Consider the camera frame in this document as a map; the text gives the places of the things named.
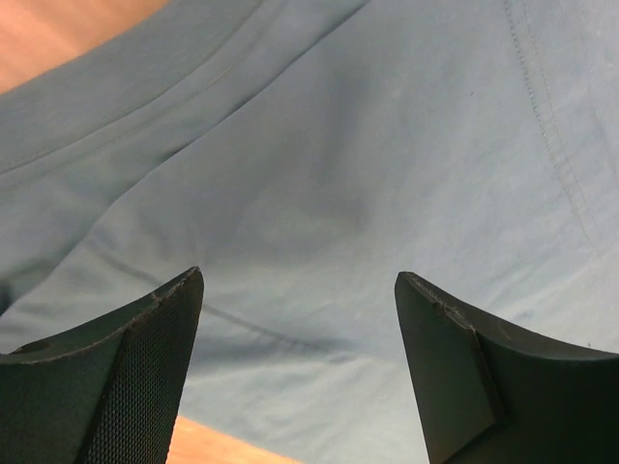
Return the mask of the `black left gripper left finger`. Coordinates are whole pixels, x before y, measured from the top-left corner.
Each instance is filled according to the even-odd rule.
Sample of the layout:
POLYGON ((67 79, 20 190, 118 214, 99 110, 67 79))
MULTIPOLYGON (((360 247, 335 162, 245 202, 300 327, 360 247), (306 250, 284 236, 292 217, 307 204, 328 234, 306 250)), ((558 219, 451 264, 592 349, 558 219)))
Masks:
POLYGON ((4 463, 163 463, 203 296, 197 268, 1 357, 4 463))

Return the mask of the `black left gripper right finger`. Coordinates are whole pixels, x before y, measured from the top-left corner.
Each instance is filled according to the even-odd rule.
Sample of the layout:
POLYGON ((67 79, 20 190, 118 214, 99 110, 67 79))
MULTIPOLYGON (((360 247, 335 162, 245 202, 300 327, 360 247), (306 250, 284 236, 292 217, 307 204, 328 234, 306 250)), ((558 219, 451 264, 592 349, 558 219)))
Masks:
POLYGON ((395 284, 433 463, 614 463, 618 357, 523 329, 418 275, 395 284))

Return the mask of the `light blue t shirt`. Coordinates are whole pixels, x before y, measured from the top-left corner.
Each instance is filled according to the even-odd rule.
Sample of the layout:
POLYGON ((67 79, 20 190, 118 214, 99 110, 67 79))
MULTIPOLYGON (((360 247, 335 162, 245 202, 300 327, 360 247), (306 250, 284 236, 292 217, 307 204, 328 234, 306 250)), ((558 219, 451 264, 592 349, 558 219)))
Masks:
POLYGON ((427 459, 401 271, 618 348, 614 1, 173 1, 1 99, 1 346, 190 267, 182 412, 427 459))

